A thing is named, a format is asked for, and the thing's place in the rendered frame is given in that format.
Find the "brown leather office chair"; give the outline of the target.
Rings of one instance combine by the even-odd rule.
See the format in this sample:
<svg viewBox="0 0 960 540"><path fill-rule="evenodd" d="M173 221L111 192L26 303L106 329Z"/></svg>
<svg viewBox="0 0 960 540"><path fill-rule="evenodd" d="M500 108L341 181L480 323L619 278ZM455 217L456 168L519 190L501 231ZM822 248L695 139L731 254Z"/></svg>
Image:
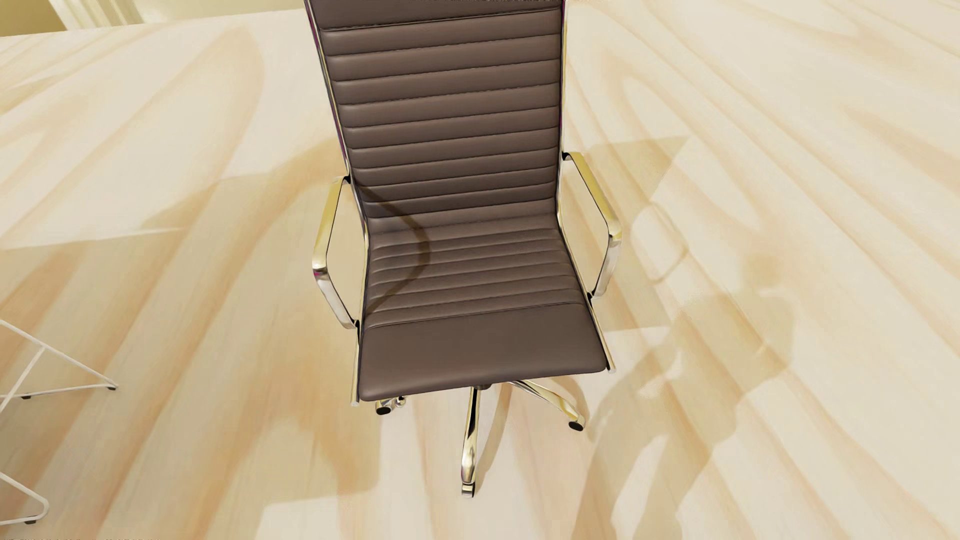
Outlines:
<svg viewBox="0 0 960 540"><path fill-rule="evenodd" d="M469 390L462 496L477 491L480 395L616 370L594 299L622 226L563 142L567 0L303 0L345 174L311 263L354 332L350 402Z"/></svg>

